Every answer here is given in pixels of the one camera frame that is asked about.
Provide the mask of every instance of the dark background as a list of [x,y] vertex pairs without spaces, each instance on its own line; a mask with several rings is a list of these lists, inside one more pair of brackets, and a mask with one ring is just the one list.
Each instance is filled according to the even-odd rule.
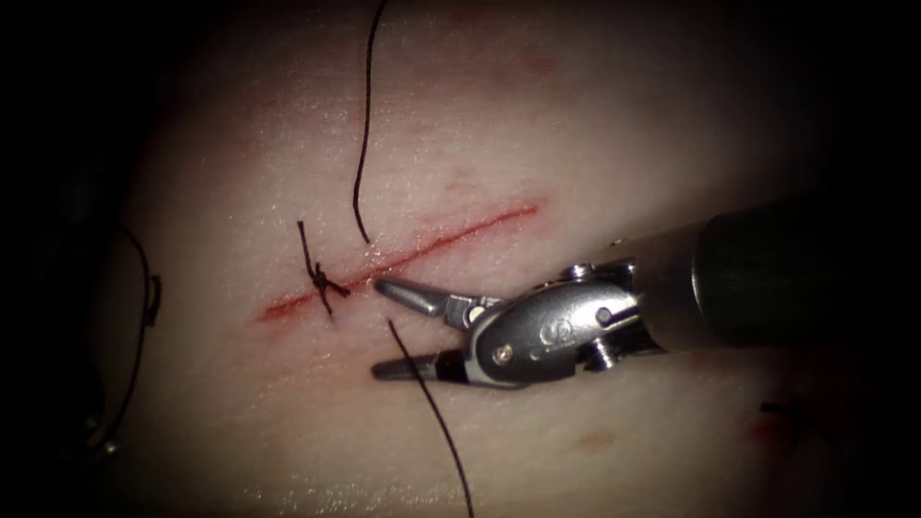
[[[280,7],[271,9],[286,9],[276,4]],[[899,118],[892,109],[898,96],[890,72],[899,67],[891,65],[898,48],[885,43],[898,14],[875,15],[840,4],[710,6],[748,35],[753,42],[748,59],[784,71],[788,90],[799,96],[803,109],[828,121],[821,139],[827,145],[807,157],[804,171],[853,199],[855,210],[875,207],[875,194],[892,178],[883,164],[893,155],[890,135],[898,132],[892,122]],[[59,451],[72,441],[87,412],[101,405],[84,354],[86,309],[106,267],[106,248],[120,239],[114,228],[139,158],[169,111],[171,100],[161,86],[201,36],[233,9],[228,2],[88,3],[40,6],[8,19],[19,25],[10,35],[22,33],[8,43],[14,89],[22,90],[8,99],[22,118],[14,118],[13,132],[22,140],[9,155],[13,167],[7,175],[19,259],[14,284],[24,284],[24,295],[17,298],[24,316],[16,327],[26,326],[35,345],[30,351],[37,355],[27,385],[39,386],[35,401],[27,403],[36,414],[27,422],[35,429],[28,426],[26,435],[47,445],[31,456],[35,474],[29,480],[59,496],[52,507],[72,512],[91,505],[83,483],[92,471],[60,462]],[[684,4],[674,9],[693,12]],[[855,229],[855,235],[874,235],[873,221],[868,217],[867,228]],[[866,277],[862,281],[866,286]],[[871,355],[868,361],[879,358]],[[879,427],[880,438],[884,428]],[[884,506],[897,492],[880,475],[878,460],[877,452],[867,453],[866,492],[851,499],[855,513],[857,505]]]

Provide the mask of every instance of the black suture thread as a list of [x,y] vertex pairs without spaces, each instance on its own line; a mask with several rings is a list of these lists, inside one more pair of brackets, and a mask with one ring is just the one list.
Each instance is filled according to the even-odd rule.
[[362,213],[358,208],[358,196],[362,189],[362,172],[365,170],[365,155],[367,154],[367,134],[371,127],[371,53],[374,50],[374,35],[377,33],[377,25],[381,21],[381,14],[384,13],[384,7],[387,6],[388,0],[382,0],[377,6],[377,12],[371,21],[371,33],[367,37],[367,58],[365,62],[365,136],[362,138],[362,155],[358,159],[358,173],[355,174],[355,188],[352,190],[352,209],[355,211],[355,221],[358,223],[358,229],[362,233],[365,243],[371,244],[365,231],[365,222],[362,221]]
[[435,404],[435,399],[432,397],[432,393],[429,392],[429,388],[425,386],[425,380],[422,379],[422,375],[419,374],[419,369],[415,367],[413,359],[410,357],[409,351],[406,350],[406,345],[404,345],[403,341],[400,340],[400,336],[396,334],[396,328],[393,327],[393,320],[388,318],[387,325],[390,327],[390,333],[393,335],[393,339],[396,341],[396,344],[399,345],[400,351],[403,353],[403,357],[406,358],[406,363],[409,364],[410,370],[413,371],[415,380],[422,388],[422,392],[425,394],[425,398],[429,400],[429,406],[432,407],[432,412],[438,419],[438,424],[441,426],[441,431],[444,433],[444,438],[448,441],[448,448],[451,449],[451,455],[454,456],[454,463],[458,467],[460,485],[463,486],[463,497],[467,501],[467,516],[469,518],[473,518],[473,501],[470,499],[470,486],[467,485],[467,476],[463,473],[461,456],[458,454],[458,449],[454,445],[454,439],[451,438],[451,434],[448,432],[448,425],[445,424],[444,417],[441,416],[441,411],[438,410],[438,405]]
[[[125,399],[122,400],[122,405],[119,407],[118,413],[115,414],[115,418],[112,420],[108,432],[103,435],[101,444],[104,447],[106,443],[115,438],[115,433],[118,432],[118,427],[122,424],[122,420],[125,419],[125,414],[128,412],[128,405],[131,402],[131,397],[134,395],[134,387],[137,386],[137,377],[141,370],[141,356],[144,352],[144,334],[149,325],[154,325],[156,312],[160,307],[160,290],[162,288],[159,275],[151,277],[151,268],[147,262],[147,254],[144,253],[144,248],[141,247],[141,242],[138,241],[137,238],[134,237],[134,234],[127,228],[119,226],[118,229],[128,237],[131,244],[134,245],[134,248],[137,250],[138,255],[141,257],[141,273],[144,275],[144,306],[141,308],[141,323],[137,333],[137,353],[134,355],[134,368],[131,370],[128,390],[125,392]],[[153,302],[151,302],[152,282],[154,287]]]
[[342,298],[346,298],[351,292],[347,288],[326,278],[326,273],[319,268],[319,261],[317,261],[317,267],[314,269],[310,264],[310,252],[307,250],[307,236],[304,234],[303,221],[297,221],[297,230],[300,231],[300,245],[304,248],[304,260],[307,262],[307,275],[310,276],[311,282],[313,282],[314,287],[317,288],[319,299],[323,301],[323,306],[326,307],[326,313],[329,314],[329,318],[332,319],[333,308],[329,307],[329,301],[326,300],[326,289],[332,288]]

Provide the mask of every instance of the red mark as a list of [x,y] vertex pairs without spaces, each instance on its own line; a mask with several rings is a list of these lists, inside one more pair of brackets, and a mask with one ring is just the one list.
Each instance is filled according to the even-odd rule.
[[[343,284],[343,286],[345,286],[348,290],[355,291],[365,286],[367,281],[373,279],[374,277],[383,275],[384,273],[387,273],[391,270],[399,269],[413,261],[421,259],[426,255],[430,255],[455,245],[457,242],[469,235],[475,234],[481,230],[496,227],[511,220],[524,218],[526,216],[533,216],[535,214],[537,214],[537,206],[535,204],[529,203],[518,210],[509,211],[492,220],[470,226],[457,234],[439,237],[425,248],[413,250],[409,253],[404,253],[387,264],[377,266],[360,273],[358,278],[348,281],[347,283]],[[309,294],[303,294],[290,300],[275,302],[272,306],[269,306],[269,308],[267,308],[266,311],[264,311],[262,315],[256,319],[256,321],[267,322],[270,320],[277,320],[280,318],[288,317],[298,307],[306,304],[307,302],[310,302],[311,300],[314,300],[317,298],[317,296],[317,292],[313,292]]]

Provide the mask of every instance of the skin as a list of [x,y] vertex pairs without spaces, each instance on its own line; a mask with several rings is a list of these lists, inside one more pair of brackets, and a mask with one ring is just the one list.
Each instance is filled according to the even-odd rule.
[[[828,121],[718,16],[394,1],[374,47],[367,246],[350,202],[375,5],[235,12],[164,83],[175,101],[123,218],[164,291],[123,448],[95,482],[105,506],[462,516],[418,386],[369,368],[400,354],[387,318],[416,354],[463,336],[370,276],[396,264],[515,296],[615,239],[815,184],[787,166]],[[327,293],[333,319],[297,220],[353,292]],[[131,250],[112,254],[96,326],[110,400],[139,295]],[[840,351],[710,351],[515,392],[431,390],[481,516],[803,515],[839,511],[853,483],[861,375]],[[794,395],[834,441],[804,426],[794,443],[787,417],[758,412]]]

